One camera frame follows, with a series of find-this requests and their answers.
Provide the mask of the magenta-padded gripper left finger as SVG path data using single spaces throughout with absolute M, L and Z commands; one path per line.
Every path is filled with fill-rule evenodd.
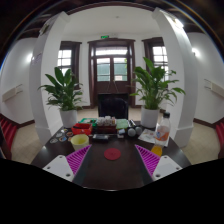
M 68 156 L 58 155 L 44 167 L 44 170 L 81 186 L 86 174 L 90 149 L 91 146 L 88 145 Z

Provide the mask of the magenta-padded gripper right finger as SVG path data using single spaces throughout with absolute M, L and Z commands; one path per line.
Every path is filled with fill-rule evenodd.
M 153 181 L 157 181 L 182 169 L 182 167 L 168 155 L 159 157 L 155 153 L 139 145 L 136 145 L 136 149 Z

